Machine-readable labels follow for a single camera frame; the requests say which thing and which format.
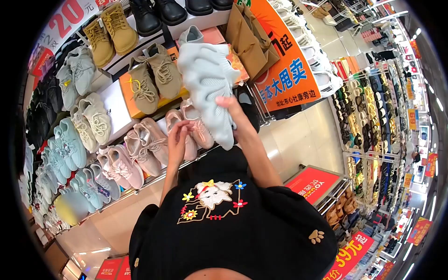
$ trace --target tiled floor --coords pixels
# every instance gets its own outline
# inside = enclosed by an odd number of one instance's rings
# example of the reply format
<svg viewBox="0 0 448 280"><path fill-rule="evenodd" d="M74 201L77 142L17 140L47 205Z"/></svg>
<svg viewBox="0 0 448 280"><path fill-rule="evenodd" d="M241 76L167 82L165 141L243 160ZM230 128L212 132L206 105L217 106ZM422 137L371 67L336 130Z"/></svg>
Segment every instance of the tiled floor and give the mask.
<svg viewBox="0 0 448 280"><path fill-rule="evenodd" d="M337 32L311 15L306 18L308 27L330 59L356 55L373 47L362 39L353 39L348 31ZM262 127L259 135L285 181L298 171L299 164L344 173L336 129L330 104L323 101L287 120L274 121ZM94 279L105 258L128 252L130 235L140 212L148 204L159 203L162 185L163 181L158 182L139 195L94 215L81 226L58 236L58 242L83 272Z"/></svg>

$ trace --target pink sneaker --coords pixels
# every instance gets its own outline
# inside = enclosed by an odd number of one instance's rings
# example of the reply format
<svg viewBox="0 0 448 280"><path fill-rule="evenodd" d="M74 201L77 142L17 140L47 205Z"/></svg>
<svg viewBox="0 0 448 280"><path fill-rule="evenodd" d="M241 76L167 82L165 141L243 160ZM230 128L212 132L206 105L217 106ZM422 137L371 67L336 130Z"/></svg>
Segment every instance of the pink sneaker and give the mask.
<svg viewBox="0 0 448 280"><path fill-rule="evenodd" d="M193 101L188 98L181 103L181 112L185 120L189 120L194 123L194 131L192 132L193 139L196 143L204 149L210 149L215 141L204 126L200 118L199 111L193 106Z"/></svg>
<svg viewBox="0 0 448 280"><path fill-rule="evenodd" d="M167 122L167 131L168 134L171 131L171 128L179 121L183 121L184 117L182 116L181 112L179 112L176 109L173 110L169 110L167 112L167 114L165 115L165 120ZM196 156L198 155L198 148L196 146L196 143L194 142L194 140L187 135L186 139L185 139L185 155L184 155L184 159L185 160L195 160Z"/></svg>
<svg viewBox="0 0 448 280"><path fill-rule="evenodd" d="M168 138L151 118L134 125L143 147L147 147L162 164L168 165Z"/></svg>
<svg viewBox="0 0 448 280"><path fill-rule="evenodd" d="M140 166L131 159L123 145L115 145L108 152L112 166L116 172L123 176L134 189L143 187L143 171Z"/></svg>
<svg viewBox="0 0 448 280"><path fill-rule="evenodd" d="M125 136L126 148L132 160L136 160L138 165L144 172L151 176L157 177L160 175L162 166L160 162L154 157L148 148L143 147L140 138L135 130L130 130Z"/></svg>
<svg viewBox="0 0 448 280"><path fill-rule="evenodd" d="M115 180L115 182L124 189L129 189L131 184L120 174L118 174L115 167L112 165L112 160L108 155L109 149L110 147L100 150L97 157L99 164L101 165L102 172L109 180Z"/></svg>

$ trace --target brown paper bag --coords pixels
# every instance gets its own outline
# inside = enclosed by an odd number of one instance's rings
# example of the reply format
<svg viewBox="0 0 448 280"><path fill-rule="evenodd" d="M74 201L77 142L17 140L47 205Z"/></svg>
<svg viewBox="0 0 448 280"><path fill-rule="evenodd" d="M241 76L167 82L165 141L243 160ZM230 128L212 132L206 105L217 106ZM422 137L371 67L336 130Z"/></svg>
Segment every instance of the brown paper bag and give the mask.
<svg viewBox="0 0 448 280"><path fill-rule="evenodd" d="M280 58L251 10L233 4L225 38L240 58L250 80L258 78Z"/></svg>

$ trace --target beige sneaker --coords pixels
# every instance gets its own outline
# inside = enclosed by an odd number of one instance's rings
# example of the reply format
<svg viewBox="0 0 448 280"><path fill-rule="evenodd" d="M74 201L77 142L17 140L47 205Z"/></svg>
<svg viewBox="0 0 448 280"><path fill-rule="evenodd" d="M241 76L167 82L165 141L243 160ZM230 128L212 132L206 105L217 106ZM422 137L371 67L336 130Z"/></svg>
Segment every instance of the beige sneaker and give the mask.
<svg viewBox="0 0 448 280"><path fill-rule="evenodd" d="M119 56L124 56L135 48L138 43L138 34L129 26L120 2L105 9L101 13L101 18Z"/></svg>
<svg viewBox="0 0 448 280"><path fill-rule="evenodd" d="M118 185L122 186L124 189L129 189L131 187L131 184L124 177L122 177L118 173L118 170L112 165L112 160L108 155L109 150L109 147L105 150L100 150L100 153L97 157L99 164L101 165L103 174L109 180L115 180L115 182Z"/></svg>
<svg viewBox="0 0 448 280"><path fill-rule="evenodd" d="M77 105L70 110L70 119L75 125L76 130L79 132L84 147L90 152L94 151L98 146L98 142L95 140L89 121L81 114Z"/></svg>
<svg viewBox="0 0 448 280"><path fill-rule="evenodd" d="M104 103L101 102L99 94L92 92L86 98L79 101L79 110L87 118L93 135L100 143L104 145L108 142L111 133L111 119L104 109Z"/></svg>
<svg viewBox="0 0 448 280"><path fill-rule="evenodd" d="M171 132L172 127L179 121L183 121L184 117L182 116L181 112L179 112L176 109L169 110L167 114L165 115L165 120L167 122L167 131L168 135ZM198 155L198 148L196 146L196 142L189 136L185 138L185 160L195 160L196 156Z"/></svg>
<svg viewBox="0 0 448 280"><path fill-rule="evenodd" d="M145 118L134 125L134 130L143 147L147 147L162 164L168 165L168 138L157 123L151 118Z"/></svg>
<svg viewBox="0 0 448 280"><path fill-rule="evenodd" d="M196 143L204 149L210 149L215 141L201 120L200 113L193 107L193 101L188 98L181 103L181 112L185 120L194 123L191 133Z"/></svg>
<svg viewBox="0 0 448 280"><path fill-rule="evenodd" d="M92 45L95 65L98 68L102 68L109 64L115 56L115 49L107 31L101 28L97 19L87 25L82 31L84 31Z"/></svg>
<svg viewBox="0 0 448 280"><path fill-rule="evenodd" d="M143 187L143 171L140 166L131 159L125 146L115 145L108 151L109 158L115 171L124 177L134 189Z"/></svg>
<svg viewBox="0 0 448 280"><path fill-rule="evenodd" d="M135 130L132 129L126 134L125 143L131 159L136 160L144 172L155 177L160 175L160 162L147 147L143 147Z"/></svg>
<svg viewBox="0 0 448 280"><path fill-rule="evenodd" d="M140 63L137 67L134 67L135 62L139 61L138 58L131 58L129 63L129 75L131 75L131 90L134 93L133 99L137 109L143 113L149 115L157 110L157 104L159 104L159 95L157 89L152 83L151 77L148 73L148 64L146 61Z"/></svg>
<svg viewBox="0 0 448 280"><path fill-rule="evenodd" d="M175 98L181 90L182 77L179 70L177 70L176 64L168 55L167 49L160 44L154 43L146 50L150 56L146 60L154 71L155 84L159 89L159 93L167 99Z"/></svg>

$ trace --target paw print embroidery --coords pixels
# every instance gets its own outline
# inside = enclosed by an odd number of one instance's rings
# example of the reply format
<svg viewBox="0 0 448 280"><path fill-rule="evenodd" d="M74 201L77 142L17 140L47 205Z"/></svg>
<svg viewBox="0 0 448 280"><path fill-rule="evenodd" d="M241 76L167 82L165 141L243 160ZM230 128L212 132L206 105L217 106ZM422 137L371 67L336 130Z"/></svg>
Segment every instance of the paw print embroidery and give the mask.
<svg viewBox="0 0 448 280"><path fill-rule="evenodd" d="M313 233L308 236L308 239L311 239L311 243L313 244L316 244L316 241L320 243L320 240L323 239L324 234L325 233L323 231L317 231L317 229L315 229Z"/></svg>

